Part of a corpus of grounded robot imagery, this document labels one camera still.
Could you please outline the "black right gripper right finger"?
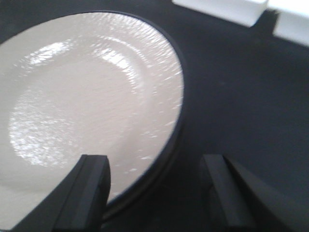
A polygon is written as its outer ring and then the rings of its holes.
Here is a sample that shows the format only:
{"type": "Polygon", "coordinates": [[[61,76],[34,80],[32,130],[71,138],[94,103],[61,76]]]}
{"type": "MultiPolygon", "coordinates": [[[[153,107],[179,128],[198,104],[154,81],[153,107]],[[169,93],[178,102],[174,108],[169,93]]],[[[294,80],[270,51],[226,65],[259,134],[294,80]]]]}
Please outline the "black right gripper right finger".
{"type": "Polygon", "coordinates": [[[215,232],[307,232],[309,207],[280,193],[237,161],[200,161],[202,203],[215,232]]]}

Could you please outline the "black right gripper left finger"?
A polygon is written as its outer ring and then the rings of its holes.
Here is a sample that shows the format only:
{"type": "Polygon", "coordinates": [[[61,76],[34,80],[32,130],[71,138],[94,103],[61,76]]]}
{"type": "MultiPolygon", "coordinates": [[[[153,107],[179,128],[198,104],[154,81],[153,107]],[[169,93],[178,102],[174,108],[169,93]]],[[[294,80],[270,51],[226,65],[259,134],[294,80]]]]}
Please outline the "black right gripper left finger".
{"type": "Polygon", "coordinates": [[[111,188],[105,155],[82,155],[70,173],[14,232],[98,232],[111,188]]]}

